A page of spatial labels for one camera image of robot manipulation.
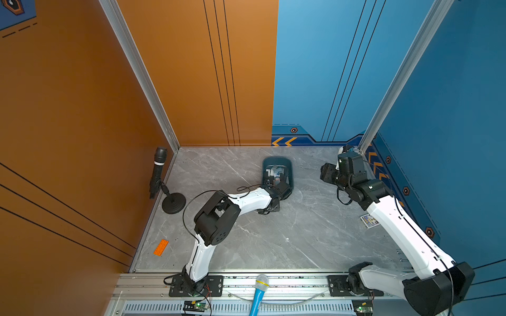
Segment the marble floor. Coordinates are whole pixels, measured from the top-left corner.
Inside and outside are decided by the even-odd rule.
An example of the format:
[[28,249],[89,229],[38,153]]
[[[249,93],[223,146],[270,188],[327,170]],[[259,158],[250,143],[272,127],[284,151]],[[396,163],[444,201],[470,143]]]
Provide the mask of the marble floor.
[[[341,204],[336,187],[320,180],[320,167],[336,163],[336,147],[219,147],[181,148],[167,186],[187,201],[206,190],[236,193],[240,186],[261,182],[261,165],[272,155],[293,164],[294,191],[281,201],[281,210],[237,219],[230,235],[216,247],[209,269],[321,268],[347,271],[371,261],[381,267],[403,269],[397,246],[381,227],[366,229],[365,212],[353,202]],[[193,217],[213,193],[187,208],[185,223],[194,232]],[[162,256],[153,252],[162,239],[169,241]],[[182,212],[168,215],[158,206],[135,269],[180,270],[188,262],[194,239],[182,225]]]

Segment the aluminum frame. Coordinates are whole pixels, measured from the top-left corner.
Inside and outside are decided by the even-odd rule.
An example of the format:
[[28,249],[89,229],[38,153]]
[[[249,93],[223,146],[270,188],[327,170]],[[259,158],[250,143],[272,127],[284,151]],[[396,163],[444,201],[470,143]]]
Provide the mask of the aluminum frame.
[[441,22],[443,22],[448,10],[450,10],[453,1],[454,0],[435,0],[432,4],[429,13],[427,13],[424,22],[418,30],[413,43],[411,43],[411,46],[409,47],[409,50],[399,67],[399,70],[397,70],[392,83],[390,83],[385,96],[380,102],[378,109],[372,117],[371,122],[369,123],[369,126],[358,145],[358,149],[361,154],[365,154],[367,147],[369,147],[372,139],[380,129],[379,127],[383,124],[388,112],[390,112],[390,109],[397,100],[397,97],[404,88],[404,85],[406,85],[411,73],[418,64],[418,61],[424,54],[425,49],[427,49],[427,46],[431,42],[432,37],[434,37],[434,34],[438,30],[439,25],[441,25]]
[[174,133],[171,122],[168,120],[167,113],[165,112],[165,108],[161,103],[158,93],[156,92],[153,81],[146,69],[146,65],[144,64],[141,54],[137,49],[134,38],[130,33],[127,22],[121,13],[118,2],[116,0],[99,0],[99,2],[104,10],[107,20],[109,20],[109,23],[116,34],[121,48],[123,48],[123,52],[125,53],[126,58],[135,73],[135,77],[137,77],[137,81],[139,82],[142,91],[144,91],[144,95],[146,96],[146,99],[148,100],[149,105],[158,120],[158,124],[160,124],[163,134],[167,138],[167,141],[175,154],[181,146],[179,145],[178,138],[176,137],[176,133]]

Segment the microphone stand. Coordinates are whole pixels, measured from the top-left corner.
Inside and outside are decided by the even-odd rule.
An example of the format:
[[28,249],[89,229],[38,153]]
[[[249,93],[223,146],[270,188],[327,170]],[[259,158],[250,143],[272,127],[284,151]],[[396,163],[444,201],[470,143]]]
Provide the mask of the microphone stand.
[[160,181],[160,188],[167,196],[161,203],[162,210],[167,214],[176,214],[186,205],[186,198],[181,193],[170,193],[165,183]]

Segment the orange wall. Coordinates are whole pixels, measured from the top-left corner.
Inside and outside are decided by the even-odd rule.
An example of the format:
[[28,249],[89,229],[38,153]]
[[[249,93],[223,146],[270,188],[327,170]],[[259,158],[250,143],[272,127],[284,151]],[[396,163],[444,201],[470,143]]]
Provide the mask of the orange wall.
[[270,145],[278,1],[118,3],[182,146]]
[[153,206],[154,151],[169,145],[99,2],[40,0],[36,10],[0,31],[0,278],[8,289],[0,306],[4,314],[101,315]]

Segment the robotic arm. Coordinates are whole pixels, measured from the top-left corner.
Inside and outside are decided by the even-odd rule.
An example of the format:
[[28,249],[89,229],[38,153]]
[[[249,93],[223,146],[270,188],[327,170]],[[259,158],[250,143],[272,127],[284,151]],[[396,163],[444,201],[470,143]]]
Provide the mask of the robotic arm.
[[457,264],[434,244],[382,181],[367,178],[360,154],[348,151],[339,154],[338,161],[339,166],[323,165],[320,179],[338,187],[338,198],[339,190],[344,191],[350,197],[348,204],[358,202],[371,214],[414,269],[413,273],[404,273],[363,262],[349,269],[351,290],[355,294],[369,289],[388,292],[407,300],[423,316],[437,315],[461,302],[474,278],[473,269],[466,262]]
[[228,236],[238,216],[254,210],[260,214],[276,212],[279,201],[290,193],[291,187],[285,179],[276,185],[261,185],[248,193],[215,192],[194,218],[196,240],[190,261],[181,273],[186,292],[202,292],[215,248]]

